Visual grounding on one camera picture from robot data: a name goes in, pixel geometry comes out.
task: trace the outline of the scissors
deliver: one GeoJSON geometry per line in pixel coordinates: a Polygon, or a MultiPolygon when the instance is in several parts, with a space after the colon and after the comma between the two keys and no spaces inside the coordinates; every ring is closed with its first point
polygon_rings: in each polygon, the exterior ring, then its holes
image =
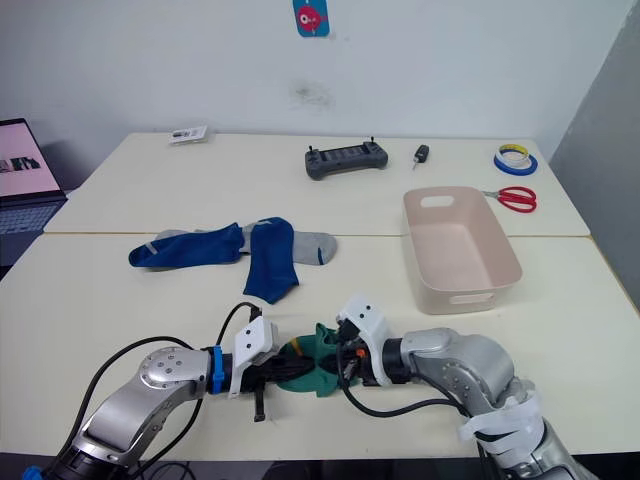
{"type": "Polygon", "coordinates": [[[482,192],[515,212],[531,213],[538,207],[536,194],[527,187],[506,187],[497,192],[482,192]]]}

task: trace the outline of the red scissors handle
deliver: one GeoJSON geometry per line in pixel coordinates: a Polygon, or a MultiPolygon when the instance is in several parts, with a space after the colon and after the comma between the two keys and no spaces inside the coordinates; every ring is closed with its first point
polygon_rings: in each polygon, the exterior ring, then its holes
{"type": "Polygon", "coordinates": [[[533,212],[538,207],[537,198],[535,192],[527,187],[507,187],[498,192],[498,201],[502,205],[520,213],[533,212]]]}

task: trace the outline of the white table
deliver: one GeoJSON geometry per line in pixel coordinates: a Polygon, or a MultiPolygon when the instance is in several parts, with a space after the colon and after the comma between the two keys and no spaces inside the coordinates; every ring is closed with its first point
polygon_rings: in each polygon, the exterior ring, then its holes
{"type": "Polygon", "coordinates": [[[369,169],[311,180],[304,168],[308,145],[320,149],[360,144],[363,138],[277,135],[214,136],[208,143],[169,146],[168,135],[132,134],[76,190],[49,222],[48,232],[159,232],[214,229],[280,216],[300,231],[336,235],[399,235],[402,195],[426,186],[468,185],[498,190],[531,187],[539,208],[523,215],[489,199],[505,233],[588,235],[589,230],[530,140],[538,171],[515,177],[493,165],[507,140],[391,139],[384,171],[369,169]],[[427,163],[411,170],[419,144],[427,163]]]}
{"type": "MultiPolygon", "coordinates": [[[[194,346],[215,341],[227,311],[243,299],[249,259],[237,264],[150,272],[127,263],[150,235],[40,237],[0,282],[0,450],[53,454],[67,435],[84,389],[117,348],[138,338],[175,335],[194,346]]],[[[640,321],[588,238],[512,238],[524,277],[495,310],[426,316],[411,297],[397,237],[341,237],[327,265],[296,265],[301,285],[265,307],[282,339],[331,326],[356,291],[387,314],[396,334],[448,326],[481,333],[512,355],[532,379],[544,415],[572,453],[640,450],[640,321]]],[[[223,346],[244,318],[231,325],[223,346]]],[[[108,373],[91,409],[126,382],[143,355],[108,373]]],[[[354,388],[377,408],[429,397],[425,386],[354,388]]],[[[253,400],[208,396],[190,435],[170,457],[194,460],[411,458],[473,456],[456,437],[459,418],[445,407],[393,420],[329,398],[267,389],[270,420],[253,423],[253,400]],[[342,441],[352,434],[354,441],[342,441]]],[[[165,443],[192,405],[167,422],[165,443]]]]}

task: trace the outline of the gray sock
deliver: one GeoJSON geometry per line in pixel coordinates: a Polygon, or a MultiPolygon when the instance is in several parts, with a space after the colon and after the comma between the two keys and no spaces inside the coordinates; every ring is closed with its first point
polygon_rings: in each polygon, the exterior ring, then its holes
{"type": "MultiPolygon", "coordinates": [[[[251,253],[251,230],[255,223],[242,227],[244,235],[244,245],[240,249],[241,253],[251,253]]],[[[195,233],[204,233],[206,230],[196,230],[195,233]]],[[[185,230],[165,230],[156,236],[156,240],[175,237],[189,233],[185,230]]],[[[293,232],[293,261],[306,265],[324,265],[328,263],[336,254],[338,242],[335,237],[328,233],[315,232],[293,232]]]]}

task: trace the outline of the blue ring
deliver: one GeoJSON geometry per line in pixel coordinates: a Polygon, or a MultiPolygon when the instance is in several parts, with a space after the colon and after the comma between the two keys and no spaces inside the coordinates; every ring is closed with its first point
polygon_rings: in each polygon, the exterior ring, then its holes
{"type": "MultiPolygon", "coordinates": [[[[500,150],[500,153],[504,152],[515,152],[517,150],[500,150]]],[[[504,173],[508,173],[509,175],[517,175],[519,177],[524,177],[525,175],[531,175],[538,169],[538,161],[536,157],[529,154],[529,160],[531,160],[531,165],[528,168],[511,168],[509,165],[501,162],[496,155],[493,157],[493,163],[495,163],[496,167],[502,170],[504,173]]]]}
{"type": "Polygon", "coordinates": [[[211,374],[211,393],[217,394],[222,391],[222,383],[224,382],[224,367],[222,365],[222,347],[214,345],[213,347],[213,373],[211,374]]]}

